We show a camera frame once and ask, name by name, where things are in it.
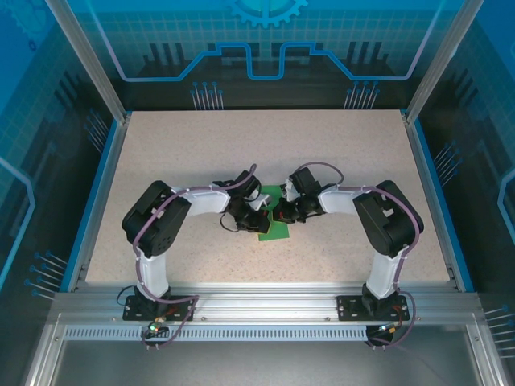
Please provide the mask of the blue table edge strip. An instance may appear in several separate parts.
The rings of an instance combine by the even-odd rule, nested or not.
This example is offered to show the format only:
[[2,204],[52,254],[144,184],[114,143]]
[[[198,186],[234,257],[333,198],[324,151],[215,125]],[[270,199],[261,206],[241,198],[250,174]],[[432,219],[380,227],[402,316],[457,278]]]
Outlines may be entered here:
[[455,231],[455,226],[454,226],[454,224],[452,222],[452,219],[451,219],[451,214],[449,212],[449,209],[448,209],[448,206],[447,206],[447,201],[445,200],[445,197],[444,197],[444,194],[443,194],[442,186],[441,186],[441,184],[439,182],[439,179],[438,179],[438,175],[437,175],[437,171],[436,171],[436,166],[435,166],[433,158],[431,156],[431,152],[430,152],[429,146],[427,144],[427,140],[426,140],[425,134],[423,133],[422,126],[421,126],[421,124],[420,124],[418,119],[415,120],[414,126],[415,126],[415,128],[416,128],[416,130],[418,132],[419,139],[421,140],[421,143],[422,143],[422,148],[424,150],[424,153],[425,153],[425,156],[426,156],[426,159],[427,159],[427,163],[428,163],[429,168],[430,168],[431,177],[433,179],[433,182],[434,182],[434,185],[435,185],[435,190],[436,190],[436,193],[437,193],[437,196],[438,196],[438,199],[439,199],[439,206],[440,206],[440,208],[442,210],[443,218],[444,218],[445,223],[447,225],[447,232],[448,232],[450,241],[452,243],[452,246],[453,246],[453,249],[454,249],[454,252],[455,252],[455,271],[457,273],[459,273],[460,276],[461,276],[462,287],[463,287],[463,291],[462,292],[472,293],[472,292],[475,291],[475,288],[474,288],[474,285],[472,283],[472,279],[471,279],[470,273],[468,271],[467,263],[465,261],[464,254],[463,254],[463,251],[462,251],[462,248],[461,248],[458,236],[457,236],[456,231]]
[[113,140],[115,135],[118,132],[119,124],[116,121],[113,121],[109,132],[108,137],[105,143],[104,150],[101,153],[101,158],[97,166],[97,171],[95,177],[93,179],[93,184],[89,191],[88,200],[84,207],[84,212],[80,221],[79,228],[77,230],[76,238],[74,240],[72,251],[70,252],[70,256],[68,258],[68,264],[64,271],[63,279],[60,283],[59,292],[66,293],[71,291],[74,288],[74,278],[73,275],[75,273],[75,269],[80,267],[79,258],[80,258],[80,250],[84,246],[84,239],[86,237],[86,231],[88,230],[89,222],[92,219],[93,206],[97,199],[98,191],[101,185],[101,179],[105,172],[105,165],[107,163],[109,153],[113,144]]

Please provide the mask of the blue gear print backdrop panel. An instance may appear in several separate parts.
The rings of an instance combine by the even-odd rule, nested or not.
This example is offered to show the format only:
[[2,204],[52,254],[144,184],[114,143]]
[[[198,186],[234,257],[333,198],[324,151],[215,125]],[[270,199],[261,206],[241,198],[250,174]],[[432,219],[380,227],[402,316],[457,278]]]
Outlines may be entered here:
[[403,109],[451,0],[69,0],[128,110]]

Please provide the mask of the blue circuit print side panel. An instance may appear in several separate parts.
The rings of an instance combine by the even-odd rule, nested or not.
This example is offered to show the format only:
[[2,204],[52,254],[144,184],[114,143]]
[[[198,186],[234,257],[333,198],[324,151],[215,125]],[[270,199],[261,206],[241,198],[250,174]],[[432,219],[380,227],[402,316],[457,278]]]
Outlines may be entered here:
[[515,0],[484,0],[419,115],[460,266],[515,386]]
[[0,386],[27,377],[116,125],[45,0],[0,0]]

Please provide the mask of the wide aluminium base rail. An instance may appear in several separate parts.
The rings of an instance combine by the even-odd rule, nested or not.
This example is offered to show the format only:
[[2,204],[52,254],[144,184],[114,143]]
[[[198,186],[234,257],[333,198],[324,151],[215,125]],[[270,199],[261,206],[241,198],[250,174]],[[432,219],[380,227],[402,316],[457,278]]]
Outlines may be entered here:
[[[485,321],[478,294],[455,291],[449,284],[414,285],[405,291],[415,300],[418,326],[478,324]],[[83,285],[72,293],[59,293],[47,322],[63,325],[122,324],[119,289]],[[174,295],[197,295],[196,325],[335,325],[336,297],[361,294],[351,283],[173,283]]]

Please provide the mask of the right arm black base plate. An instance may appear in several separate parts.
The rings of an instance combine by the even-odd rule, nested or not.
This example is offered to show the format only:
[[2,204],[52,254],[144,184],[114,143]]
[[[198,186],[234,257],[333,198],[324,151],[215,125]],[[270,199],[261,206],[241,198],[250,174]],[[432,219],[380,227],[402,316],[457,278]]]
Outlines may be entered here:
[[405,296],[393,294],[377,300],[365,296],[338,296],[336,311],[341,322],[410,321]]

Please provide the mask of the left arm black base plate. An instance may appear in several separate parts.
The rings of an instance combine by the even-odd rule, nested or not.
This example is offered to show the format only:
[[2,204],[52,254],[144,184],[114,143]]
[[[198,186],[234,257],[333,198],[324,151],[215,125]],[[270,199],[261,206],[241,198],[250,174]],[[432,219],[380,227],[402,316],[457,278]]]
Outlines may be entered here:
[[126,298],[122,319],[131,322],[150,322],[164,318],[166,322],[180,322],[191,308],[192,301],[168,305],[131,295]]

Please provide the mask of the aluminium table side rail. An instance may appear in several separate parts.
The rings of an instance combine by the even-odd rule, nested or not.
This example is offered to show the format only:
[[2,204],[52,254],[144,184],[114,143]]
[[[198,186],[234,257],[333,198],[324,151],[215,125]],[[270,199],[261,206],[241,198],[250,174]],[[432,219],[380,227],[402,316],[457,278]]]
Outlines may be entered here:
[[97,241],[105,206],[109,198],[109,191],[113,183],[113,177],[117,168],[118,159],[122,152],[123,142],[125,140],[126,132],[130,124],[130,118],[131,113],[129,113],[127,116],[126,123],[124,125],[119,124],[118,132],[114,137],[109,157],[105,165],[105,172],[101,179],[101,185],[98,191],[97,199],[93,206],[92,219],[90,220],[88,230],[86,231],[84,246],[80,250],[80,267],[75,269],[75,273],[73,275],[74,288],[69,292],[74,292],[76,290],[83,267],[89,264],[89,261],[93,256],[93,250]]
[[414,124],[408,121],[404,110],[401,111],[401,117],[414,156],[414,161],[418,169],[426,202],[431,214],[431,222],[435,229],[435,235],[439,242],[439,248],[446,266],[447,275],[449,276],[449,282],[455,291],[462,292],[463,287],[461,276],[455,271],[455,252],[447,232],[447,225],[443,218],[442,210],[439,206],[439,199],[431,177],[430,168],[422,148],[421,140],[419,139],[418,132]]

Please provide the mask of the aluminium frame post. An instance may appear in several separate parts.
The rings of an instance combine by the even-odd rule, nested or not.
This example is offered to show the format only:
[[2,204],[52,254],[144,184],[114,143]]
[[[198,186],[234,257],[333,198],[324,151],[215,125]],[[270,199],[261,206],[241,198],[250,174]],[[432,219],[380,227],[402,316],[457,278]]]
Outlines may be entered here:
[[408,105],[403,118],[406,125],[413,125],[418,118],[418,115],[421,113],[424,105],[434,91],[447,65],[457,52],[459,45],[483,3],[484,0],[463,0],[462,6],[453,19],[439,49]]
[[126,123],[126,110],[91,43],[66,0],[44,0],[118,124]]

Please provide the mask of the aluminium tray frame rail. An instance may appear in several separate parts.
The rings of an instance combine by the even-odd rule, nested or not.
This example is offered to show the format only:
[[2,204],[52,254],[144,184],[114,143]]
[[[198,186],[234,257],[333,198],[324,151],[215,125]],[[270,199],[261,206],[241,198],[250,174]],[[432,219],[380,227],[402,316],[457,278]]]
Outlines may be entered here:
[[481,386],[509,386],[501,358],[488,327],[477,322],[466,325]]
[[64,344],[66,326],[59,319],[47,322],[23,386],[51,386]]

